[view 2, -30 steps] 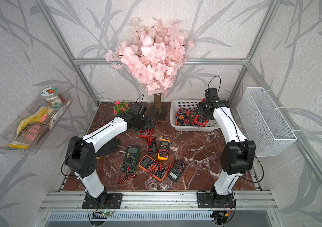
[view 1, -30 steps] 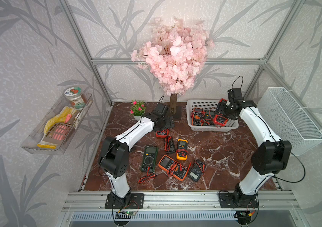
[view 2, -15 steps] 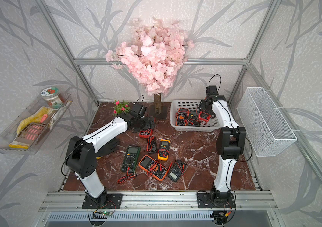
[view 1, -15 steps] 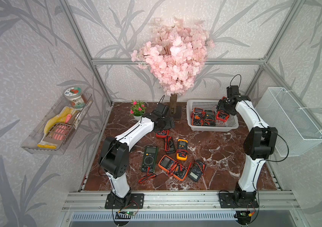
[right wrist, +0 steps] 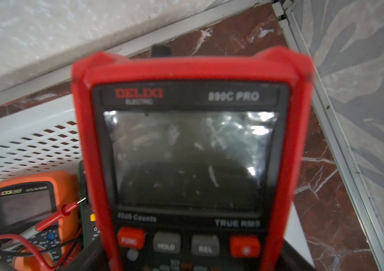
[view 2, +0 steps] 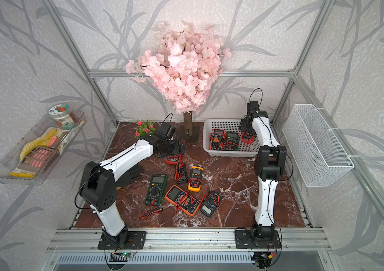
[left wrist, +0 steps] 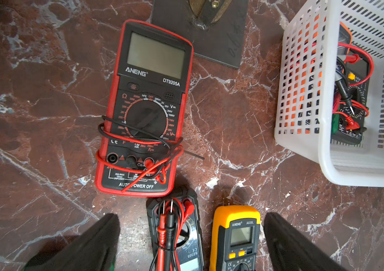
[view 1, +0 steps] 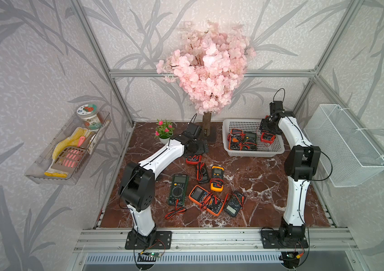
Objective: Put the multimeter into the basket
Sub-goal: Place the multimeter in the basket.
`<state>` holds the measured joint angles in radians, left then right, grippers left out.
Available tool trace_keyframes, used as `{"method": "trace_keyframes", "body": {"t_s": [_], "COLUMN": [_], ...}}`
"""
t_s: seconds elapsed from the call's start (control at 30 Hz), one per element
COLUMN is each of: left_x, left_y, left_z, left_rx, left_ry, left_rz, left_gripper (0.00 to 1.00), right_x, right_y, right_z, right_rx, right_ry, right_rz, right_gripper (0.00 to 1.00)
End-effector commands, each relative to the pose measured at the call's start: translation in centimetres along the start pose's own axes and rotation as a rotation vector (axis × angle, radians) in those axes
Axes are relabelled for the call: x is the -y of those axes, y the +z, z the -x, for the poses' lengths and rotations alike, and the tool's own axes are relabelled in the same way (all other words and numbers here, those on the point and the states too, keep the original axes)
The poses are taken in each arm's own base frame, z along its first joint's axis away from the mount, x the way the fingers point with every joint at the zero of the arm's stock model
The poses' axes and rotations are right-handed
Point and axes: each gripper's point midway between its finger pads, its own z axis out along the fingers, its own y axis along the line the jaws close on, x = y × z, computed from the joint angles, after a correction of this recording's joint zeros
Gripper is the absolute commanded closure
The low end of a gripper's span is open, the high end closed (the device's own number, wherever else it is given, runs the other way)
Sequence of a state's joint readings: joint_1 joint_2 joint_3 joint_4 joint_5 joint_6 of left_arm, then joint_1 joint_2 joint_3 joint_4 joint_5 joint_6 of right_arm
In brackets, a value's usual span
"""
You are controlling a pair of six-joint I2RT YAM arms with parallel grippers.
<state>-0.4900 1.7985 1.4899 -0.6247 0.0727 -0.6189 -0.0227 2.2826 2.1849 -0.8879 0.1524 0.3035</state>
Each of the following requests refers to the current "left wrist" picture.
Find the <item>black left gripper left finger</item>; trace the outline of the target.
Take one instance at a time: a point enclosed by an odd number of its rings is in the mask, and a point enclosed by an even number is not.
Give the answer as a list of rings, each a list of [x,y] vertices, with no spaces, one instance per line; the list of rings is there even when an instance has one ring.
[[[120,234],[118,215],[108,213],[62,250],[38,253],[24,271],[113,271]]]

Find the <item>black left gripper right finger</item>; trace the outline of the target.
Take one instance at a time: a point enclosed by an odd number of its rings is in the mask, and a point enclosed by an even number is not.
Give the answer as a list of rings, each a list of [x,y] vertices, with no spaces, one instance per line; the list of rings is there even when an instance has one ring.
[[[264,234],[275,271],[344,270],[276,212],[266,214]]]

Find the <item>red ANENG DT9205A multimeter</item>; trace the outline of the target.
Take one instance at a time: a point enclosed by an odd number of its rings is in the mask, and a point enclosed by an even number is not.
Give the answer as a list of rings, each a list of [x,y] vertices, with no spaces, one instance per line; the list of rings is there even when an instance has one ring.
[[[159,197],[174,186],[194,48],[187,39],[129,19],[96,153],[95,184],[109,194]]]

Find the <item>green XUXIN multimeter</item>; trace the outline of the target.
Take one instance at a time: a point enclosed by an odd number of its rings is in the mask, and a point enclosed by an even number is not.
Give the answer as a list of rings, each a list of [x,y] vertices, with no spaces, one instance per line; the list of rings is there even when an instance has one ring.
[[[370,65],[365,60],[349,63],[337,57],[331,125],[331,143],[360,147],[365,119],[369,115],[367,96]]]

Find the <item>orange Victor 890F multimeter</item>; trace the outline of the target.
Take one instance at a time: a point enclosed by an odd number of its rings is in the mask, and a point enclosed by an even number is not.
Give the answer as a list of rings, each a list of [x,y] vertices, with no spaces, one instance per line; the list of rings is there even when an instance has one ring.
[[[344,43],[344,44],[352,44],[352,40],[353,40],[353,38],[352,38],[351,31],[341,21],[340,22],[340,31],[339,31],[338,42]],[[346,48],[344,46],[338,46],[337,57],[340,58],[344,63],[347,63],[346,56],[348,56],[348,55],[352,55],[352,52],[349,48]]]

